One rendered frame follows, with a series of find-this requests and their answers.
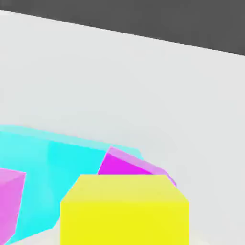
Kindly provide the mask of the small yellow cube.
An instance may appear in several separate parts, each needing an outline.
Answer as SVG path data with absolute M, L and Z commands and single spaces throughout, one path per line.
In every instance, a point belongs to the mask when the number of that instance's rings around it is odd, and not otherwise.
M 82 175 L 61 201 L 60 245 L 189 245 L 189 201 L 165 175 Z

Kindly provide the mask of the small magenta cube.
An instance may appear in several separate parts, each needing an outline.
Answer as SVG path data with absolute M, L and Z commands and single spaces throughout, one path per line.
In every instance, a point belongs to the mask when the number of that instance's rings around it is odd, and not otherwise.
M 110 147 L 107 151 L 97 174 L 166 175 L 176 186 L 176 182 L 164 169 L 114 147 Z

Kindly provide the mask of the small pink cube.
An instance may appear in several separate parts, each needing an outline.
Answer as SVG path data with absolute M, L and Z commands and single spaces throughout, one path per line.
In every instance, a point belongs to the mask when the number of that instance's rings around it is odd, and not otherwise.
M 25 173 L 0 168 L 0 245 L 16 232 Z

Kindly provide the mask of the large cyan box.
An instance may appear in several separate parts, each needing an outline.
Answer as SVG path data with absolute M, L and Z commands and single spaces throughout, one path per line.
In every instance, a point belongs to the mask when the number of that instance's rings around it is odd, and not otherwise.
M 110 143 L 0 125 L 0 168 L 26 173 L 15 235 L 8 245 L 51 229 L 81 174 L 96 174 Z

